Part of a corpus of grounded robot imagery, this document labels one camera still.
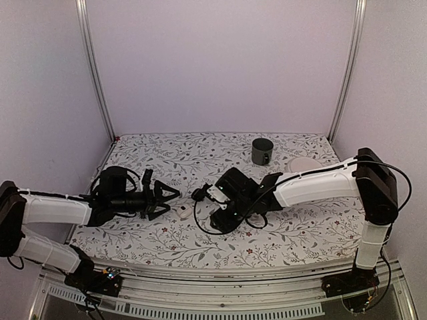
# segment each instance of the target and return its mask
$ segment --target metal frame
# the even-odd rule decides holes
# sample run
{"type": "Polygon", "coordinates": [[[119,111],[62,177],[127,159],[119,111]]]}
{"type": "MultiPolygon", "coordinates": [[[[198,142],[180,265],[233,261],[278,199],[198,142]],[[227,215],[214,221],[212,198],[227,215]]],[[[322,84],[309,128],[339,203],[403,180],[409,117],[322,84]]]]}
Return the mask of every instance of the metal frame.
{"type": "Polygon", "coordinates": [[[83,37],[83,45],[85,47],[87,62],[89,64],[89,70],[91,71],[91,78],[97,97],[99,111],[101,112],[102,121],[107,131],[108,137],[111,142],[115,139],[115,132],[113,123],[109,115],[107,108],[107,102],[105,101],[105,95],[101,85],[101,78],[99,76],[96,60],[95,51],[93,50],[93,43],[91,37],[91,31],[89,28],[89,17],[87,16],[86,0],[76,0],[77,15],[79,17],[81,35],[83,37]]]}
{"type": "MultiPolygon", "coordinates": [[[[397,260],[391,261],[390,264],[397,308],[403,319],[415,320],[417,315],[400,264],[397,260]]],[[[99,308],[107,312],[144,319],[159,319],[160,313],[181,314],[182,319],[184,313],[189,315],[187,319],[191,319],[191,315],[192,319],[202,319],[199,315],[206,315],[206,319],[231,319],[228,318],[229,315],[234,315],[234,319],[256,319],[256,314],[263,314],[264,319],[275,319],[275,314],[280,312],[307,310],[323,302],[341,299],[342,297],[326,298],[320,288],[321,279],[325,275],[347,271],[351,266],[351,263],[343,264],[342,261],[335,261],[330,263],[329,267],[316,265],[315,269],[312,269],[314,266],[311,265],[311,268],[307,266],[303,271],[296,269],[289,271],[286,268],[279,271],[276,268],[267,275],[252,270],[251,275],[251,271],[248,271],[242,277],[238,277],[237,272],[231,277],[214,275],[179,277],[173,274],[173,271],[169,272],[169,276],[152,272],[135,276],[133,273],[124,272],[120,296],[102,297],[103,302],[99,308]]],[[[377,264],[377,272],[380,287],[385,287],[388,282],[388,268],[385,262],[380,261],[377,264]]],[[[38,284],[39,290],[30,317],[42,314],[49,294],[71,302],[81,302],[79,291],[65,286],[62,274],[56,270],[43,270],[38,284]]]]}
{"type": "Polygon", "coordinates": [[[354,15],[352,41],[350,44],[350,52],[348,54],[346,72],[344,73],[344,80],[342,82],[340,95],[338,97],[338,103],[328,133],[328,140],[331,144],[333,144],[335,141],[336,135],[338,133],[338,127],[340,126],[340,121],[344,112],[344,107],[346,105],[348,89],[350,88],[350,83],[352,81],[354,65],[356,64],[360,38],[362,36],[365,9],[366,0],[357,0],[356,13],[354,15]]]}

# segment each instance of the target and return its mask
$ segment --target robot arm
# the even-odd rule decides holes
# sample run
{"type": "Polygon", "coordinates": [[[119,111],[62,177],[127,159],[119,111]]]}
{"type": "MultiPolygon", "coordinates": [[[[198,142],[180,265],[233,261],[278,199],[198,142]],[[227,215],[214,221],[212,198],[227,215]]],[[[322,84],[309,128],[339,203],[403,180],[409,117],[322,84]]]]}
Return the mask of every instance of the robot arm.
{"type": "Polygon", "coordinates": [[[121,278],[116,276],[118,270],[94,271],[93,261],[81,249],[56,243],[31,231],[27,225],[71,223],[98,227],[125,212],[139,212],[141,217],[152,220],[170,209],[166,201],[179,196],[178,190],[160,181],[155,181],[151,190],[150,169],[140,181],[142,190],[136,192],[136,183],[128,171],[122,167],[107,168],[99,175],[97,187],[92,186],[91,194],[80,197],[20,190],[12,181],[4,182],[0,186],[0,257],[14,255],[50,265],[68,273],[67,285],[117,296],[121,285],[121,278]],[[133,185],[130,191],[129,182],[133,185]],[[165,197],[163,191],[171,195],[165,197]]]}
{"type": "Polygon", "coordinates": [[[377,285],[375,266],[388,232],[398,216],[396,177],[368,149],[336,165],[300,173],[274,173],[260,184],[236,168],[215,184],[193,194],[220,203],[210,217],[211,226],[222,233],[233,231],[251,214],[265,215],[297,203],[331,197],[359,197],[366,212],[362,239],[349,274],[324,279],[328,296],[341,295],[377,285]]]}

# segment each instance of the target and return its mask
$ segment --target vertical metal pole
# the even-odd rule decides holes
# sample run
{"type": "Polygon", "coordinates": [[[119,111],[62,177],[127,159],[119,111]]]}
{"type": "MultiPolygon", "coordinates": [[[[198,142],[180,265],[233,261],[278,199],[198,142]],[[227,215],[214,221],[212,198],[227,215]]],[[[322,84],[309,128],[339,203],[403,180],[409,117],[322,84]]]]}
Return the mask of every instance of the vertical metal pole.
{"type": "Polygon", "coordinates": [[[93,43],[91,32],[89,28],[89,17],[87,16],[86,9],[86,0],[76,0],[77,5],[77,15],[79,17],[81,34],[83,37],[83,46],[85,47],[87,62],[89,64],[89,69],[91,71],[91,78],[93,86],[95,88],[95,94],[98,100],[99,111],[101,112],[103,124],[105,130],[107,131],[108,137],[111,142],[114,142],[115,133],[113,128],[113,123],[111,122],[111,117],[107,108],[107,103],[105,102],[105,96],[101,85],[101,78],[99,76],[98,68],[95,60],[95,52],[93,50],[93,43]]]}
{"type": "Polygon", "coordinates": [[[356,58],[359,50],[360,38],[362,36],[363,22],[365,17],[366,0],[357,0],[356,13],[354,15],[353,34],[352,42],[350,45],[350,52],[348,54],[348,60],[346,65],[346,72],[344,74],[344,80],[342,82],[340,96],[338,97],[338,104],[335,109],[334,118],[328,133],[328,140],[331,144],[334,143],[338,127],[344,112],[346,105],[348,89],[352,80],[354,65],[356,64],[356,58]]]}

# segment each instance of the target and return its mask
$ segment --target leaf pattern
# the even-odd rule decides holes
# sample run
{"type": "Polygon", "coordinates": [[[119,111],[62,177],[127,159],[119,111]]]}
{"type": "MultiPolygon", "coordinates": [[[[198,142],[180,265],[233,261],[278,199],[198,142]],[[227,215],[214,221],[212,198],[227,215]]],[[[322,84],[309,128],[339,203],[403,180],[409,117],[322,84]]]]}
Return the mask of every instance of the leaf pattern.
{"type": "MultiPolygon", "coordinates": [[[[71,243],[101,259],[144,265],[186,268],[256,268],[299,265],[351,257],[358,246],[364,211],[357,198],[335,198],[295,205],[267,214],[268,226],[252,229],[245,223],[229,235],[200,231],[190,216],[176,209],[193,205],[191,192],[214,184],[231,167],[260,182],[283,172],[294,157],[311,157],[323,165],[338,162],[323,135],[276,133],[178,133],[125,135],[117,142],[106,167],[120,165],[158,179],[181,191],[171,211],[148,221],[139,216],[115,218],[102,227],[76,228],[71,243]],[[273,141],[269,165],[251,162],[252,140],[273,141]]],[[[197,217],[209,229],[209,214],[218,206],[200,203],[197,217]]],[[[259,216],[253,224],[262,224],[259,216]]]]}

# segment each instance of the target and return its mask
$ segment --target small white object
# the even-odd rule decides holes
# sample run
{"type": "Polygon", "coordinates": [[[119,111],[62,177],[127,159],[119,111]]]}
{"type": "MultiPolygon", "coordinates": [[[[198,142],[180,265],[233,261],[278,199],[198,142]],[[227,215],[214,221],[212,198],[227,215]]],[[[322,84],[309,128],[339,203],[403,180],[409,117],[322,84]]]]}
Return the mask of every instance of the small white object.
{"type": "Polygon", "coordinates": [[[193,213],[193,209],[190,205],[186,203],[186,204],[180,205],[176,209],[176,213],[181,219],[185,219],[185,218],[188,218],[193,213]]]}
{"type": "MultiPolygon", "coordinates": [[[[213,185],[212,187],[210,187],[207,190],[207,193],[209,193],[209,195],[214,198],[216,201],[218,202],[227,202],[230,199],[228,199],[228,197],[226,195],[224,195],[222,193],[221,190],[219,190],[215,185],[213,185]]],[[[227,209],[227,205],[220,205],[221,209],[225,210],[227,209]]]]}
{"type": "Polygon", "coordinates": [[[286,164],[286,172],[301,172],[321,168],[319,161],[309,157],[298,157],[289,160],[286,164]]]}
{"type": "Polygon", "coordinates": [[[391,224],[375,225],[369,221],[365,221],[362,230],[362,240],[360,240],[358,255],[356,257],[357,268],[372,270],[376,266],[390,226],[391,224]]]}

